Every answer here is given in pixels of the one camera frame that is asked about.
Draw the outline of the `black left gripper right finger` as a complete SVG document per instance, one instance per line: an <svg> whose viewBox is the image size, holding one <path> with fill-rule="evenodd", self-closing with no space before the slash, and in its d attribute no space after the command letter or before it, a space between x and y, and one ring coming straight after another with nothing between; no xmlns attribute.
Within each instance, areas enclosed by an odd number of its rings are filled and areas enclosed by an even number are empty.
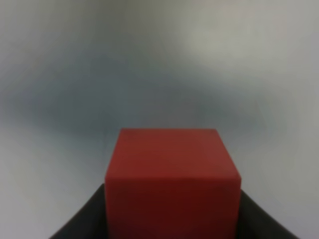
<svg viewBox="0 0 319 239"><path fill-rule="evenodd" d="M242 191L236 238L297 239L298 237L278 223Z"/></svg>

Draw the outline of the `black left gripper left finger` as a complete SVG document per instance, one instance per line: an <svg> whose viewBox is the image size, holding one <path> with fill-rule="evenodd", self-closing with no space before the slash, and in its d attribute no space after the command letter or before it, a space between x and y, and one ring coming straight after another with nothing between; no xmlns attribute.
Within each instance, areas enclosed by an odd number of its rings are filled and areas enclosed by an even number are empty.
<svg viewBox="0 0 319 239"><path fill-rule="evenodd" d="M88 202L52 239L108 239L105 190L102 184Z"/></svg>

